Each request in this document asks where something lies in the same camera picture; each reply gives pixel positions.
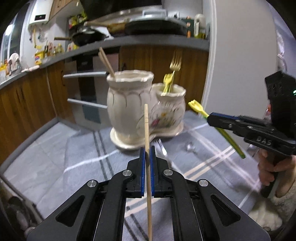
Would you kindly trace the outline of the cream fuzzy sleeve forearm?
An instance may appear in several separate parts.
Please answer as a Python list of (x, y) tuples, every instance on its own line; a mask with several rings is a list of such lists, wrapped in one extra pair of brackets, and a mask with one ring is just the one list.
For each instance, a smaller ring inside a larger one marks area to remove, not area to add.
[(286, 224), (295, 211), (295, 181), (283, 197), (259, 199), (249, 213), (257, 224), (267, 232), (273, 232)]

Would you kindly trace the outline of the right hand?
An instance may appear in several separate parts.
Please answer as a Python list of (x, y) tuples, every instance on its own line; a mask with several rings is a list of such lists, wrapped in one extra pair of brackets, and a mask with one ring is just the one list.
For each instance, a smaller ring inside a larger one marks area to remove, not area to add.
[(275, 166), (272, 161), (267, 159), (267, 157), (268, 152), (264, 149), (260, 149), (258, 153), (260, 182), (265, 186), (269, 186), (270, 183), (275, 180), (273, 173), (285, 172), (285, 175), (279, 184), (279, 189), (289, 190), (295, 181), (295, 156), (292, 155), (280, 161)]

